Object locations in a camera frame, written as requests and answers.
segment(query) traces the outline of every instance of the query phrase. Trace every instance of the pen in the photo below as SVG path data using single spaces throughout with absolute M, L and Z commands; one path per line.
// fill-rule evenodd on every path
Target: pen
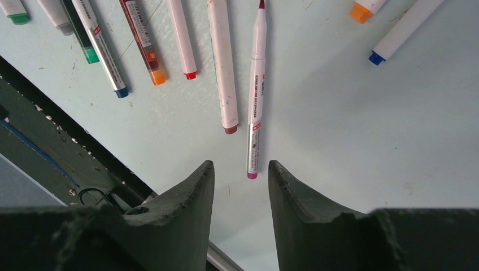
M 374 16 L 387 0 L 356 0 L 350 15 L 360 24 Z
M 118 72 L 115 61 L 111 56 L 110 50 L 106 45 L 106 42 L 103 38 L 103 32 L 100 26 L 98 25 L 97 17 L 93 12 L 90 1 L 88 0 L 72 0 L 73 5 L 75 6 L 80 20 L 83 23 L 83 27 L 86 30 L 86 34 L 90 37 L 95 51 L 98 53 L 100 62 L 102 63 L 103 69 L 106 73 L 108 80 L 113 86 L 118 98 L 125 98 L 128 96 L 128 89 L 123 82 L 123 79 Z
M 89 64 L 99 62 L 100 60 L 98 59 L 97 52 L 95 52 L 95 49 L 93 49 L 92 42 L 86 34 L 85 28 L 83 28 L 80 17 L 78 16 L 78 13 L 76 13 L 72 1 L 61 0 L 61 2 L 65 12 L 67 13 L 68 20 L 72 24 L 73 32 L 78 40 L 78 43 L 80 44 L 83 54 L 85 55 L 86 61 Z
M 68 20 L 60 0 L 38 0 L 38 3 L 56 29 L 60 30 L 65 36 L 73 34 L 73 26 Z
M 376 45 L 369 60 L 375 65 L 388 60 L 442 2 L 444 0 L 417 0 Z
M 22 25 L 30 21 L 28 13 L 20 0 L 0 0 L 0 7 L 2 7 L 7 18 L 12 20 L 13 24 Z
M 186 79 L 195 79 L 197 71 L 196 63 L 181 0 L 168 0 L 168 7 L 171 15 L 171 23 L 175 29 L 176 45 L 178 46 L 178 51 L 180 51 L 183 73 L 186 75 Z
M 259 172 L 259 139 L 266 67 L 266 14 L 264 0 L 260 0 L 258 15 L 253 28 L 253 53 L 250 73 L 250 104 L 248 109 L 248 158 L 247 176 L 256 179 Z
M 140 50 L 146 69 L 150 73 L 153 85 L 157 86 L 166 82 L 166 73 L 163 67 L 160 66 L 158 56 L 151 44 L 150 37 L 145 28 L 145 23 L 141 18 L 135 0 L 120 0 L 123 13 L 127 17 L 128 24 L 132 30 L 138 49 Z
M 221 124 L 226 134 L 233 134 L 238 130 L 239 121 L 227 0 L 207 0 L 207 7 L 220 99 Z

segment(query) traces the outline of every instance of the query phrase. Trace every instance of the pink marker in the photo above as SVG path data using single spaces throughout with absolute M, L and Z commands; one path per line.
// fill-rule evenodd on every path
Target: pink marker
M 260 0 L 253 28 L 253 54 L 251 56 L 250 104 L 248 110 L 248 161 L 247 175 L 256 179 L 259 172 L 259 131 L 263 115 L 263 94 L 266 68 L 266 12 Z
M 194 61 L 193 49 L 191 48 L 190 35 L 186 26 L 185 13 L 181 0 L 168 1 L 169 13 L 171 15 L 171 23 L 175 29 L 176 45 L 180 51 L 181 65 L 186 79 L 196 78 L 196 63 Z

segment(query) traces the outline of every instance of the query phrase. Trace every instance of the light blue table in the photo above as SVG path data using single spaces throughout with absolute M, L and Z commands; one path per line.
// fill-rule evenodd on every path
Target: light blue table
M 0 55 L 158 194 L 215 162 L 211 240 L 245 270 L 277 270 L 267 161 L 359 211 L 479 207 L 479 5 L 446 1 L 380 67 L 367 58 L 413 0 L 389 1 L 366 25 L 352 0 L 268 2 L 262 172 L 246 178 L 246 118 L 257 0 L 230 1 L 241 127 L 220 124 L 205 0 L 184 0 L 198 78 L 186 81 L 165 1 L 142 1 L 171 75 L 154 87 L 117 1 L 92 1 L 132 90 L 117 99 L 102 67 L 53 28 L 36 1 L 0 18 Z

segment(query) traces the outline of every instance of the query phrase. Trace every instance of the green cap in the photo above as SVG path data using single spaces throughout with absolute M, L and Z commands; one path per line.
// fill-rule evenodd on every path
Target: green cap
M 100 61 L 97 52 L 95 52 L 95 49 L 93 48 L 85 50 L 85 57 L 88 64 L 93 64 Z
M 28 23 L 30 21 L 30 18 L 28 17 L 28 14 L 26 13 L 20 13 L 20 14 L 13 14 L 7 16 L 12 20 L 12 22 L 16 25 L 22 25 Z

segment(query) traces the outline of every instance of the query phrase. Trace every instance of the scratch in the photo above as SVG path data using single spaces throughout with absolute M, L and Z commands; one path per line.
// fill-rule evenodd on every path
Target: scratch
M 309 7 L 311 7 L 311 5 L 312 5 L 313 3 L 314 3 L 314 1 L 311 2 L 304 10 L 307 10 Z
M 160 5 L 162 4 L 163 1 L 160 1 L 158 3 L 158 5 L 156 6 L 155 10 L 153 11 L 153 13 L 150 15 L 150 17 L 148 17 L 148 20 L 146 20 L 146 23 L 145 23 L 145 26 L 148 24 L 148 22 L 150 21 L 151 17 L 153 17 L 153 15 L 155 14 L 155 12 L 157 11 L 157 9 L 160 7 Z
M 128 48 L 130 48 L 130 46 L 133 44 L 133 41 L 134 39 L 132 39 L 132 41 L 130 42 L 130 44 L 128 45 L 128 47 L 123 51 L 123 53 L 121 53 L 121 56 L 119 58 L 119 60 L 123 57 L 123 55 L 127 52 Z

